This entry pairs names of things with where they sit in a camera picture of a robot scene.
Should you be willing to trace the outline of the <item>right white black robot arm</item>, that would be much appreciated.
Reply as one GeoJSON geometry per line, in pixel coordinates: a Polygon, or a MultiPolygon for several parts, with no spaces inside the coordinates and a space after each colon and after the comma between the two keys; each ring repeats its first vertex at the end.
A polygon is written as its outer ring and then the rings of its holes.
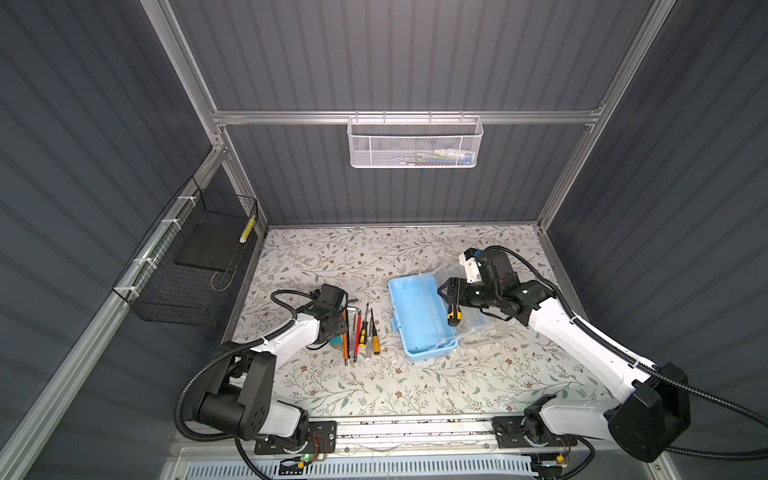
{"type": "Polygon", "coordinates": [[[559,436],[611,440],[633,458],[651,462],[690,426],[690,400],[678,388],[686,375],[672,364],[658,367],[586,322],[567,304],[558,286],[536,273],[523,282],[501,246],[466,250],[461,277],[439,284],[438,295],[455,326],[473,308],[500,320],[517,320],[556,343],[610,392],[607,401],[568,400],[544,394],[525,408],[523,438],[543,447],[559,436]]]}

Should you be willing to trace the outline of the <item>light blue plastic tool box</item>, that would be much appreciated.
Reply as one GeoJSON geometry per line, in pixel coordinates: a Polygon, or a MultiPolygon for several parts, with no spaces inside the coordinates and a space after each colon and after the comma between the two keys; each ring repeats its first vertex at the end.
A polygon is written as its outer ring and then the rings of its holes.
{"type": "Polygon", "coordinates": [[[511,329],[501,320],[463,307],[462,320],[448,324],[448,305],[438,288],[451,277],[462,277],[457,262],[426,273],[394,278],[388,282],[393,305],[392,329],[401,336],[405,357],[412,363],[451,353],[458,347],[478,347],[507,338],[511,329]]]}

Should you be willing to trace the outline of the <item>yellow black utility knife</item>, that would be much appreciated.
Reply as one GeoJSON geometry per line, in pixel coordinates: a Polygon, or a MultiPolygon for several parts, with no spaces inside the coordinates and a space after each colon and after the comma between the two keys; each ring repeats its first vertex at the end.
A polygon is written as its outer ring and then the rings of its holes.
{"type": "Polygon", "coordinates": [[[451,297],[447,301],[448,307],[447,307],[447,322],[448,325],[451,327],[456,327],[460,324],[462,320],[462,311],[461,307],[458,301],[458,298],[456,296],[451,297]]]}

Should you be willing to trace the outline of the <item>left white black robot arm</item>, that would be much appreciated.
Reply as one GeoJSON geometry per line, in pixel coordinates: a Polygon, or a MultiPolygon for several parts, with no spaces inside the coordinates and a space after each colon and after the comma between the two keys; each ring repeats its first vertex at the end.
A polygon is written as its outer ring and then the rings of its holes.
{"type": "Polygon", "coordinates": [[[177,423],[192,420],[215,429],[204,441],[273,438],[291,447],[305,444],[309,414],[273,398],[277,370],[310,346],[322,346],[348,331],[348,293],[324,284],[310,292],[276,290],[270,299],[289,313],[287,321],[255,341],[232,344],[196,374],[177,423]]]}

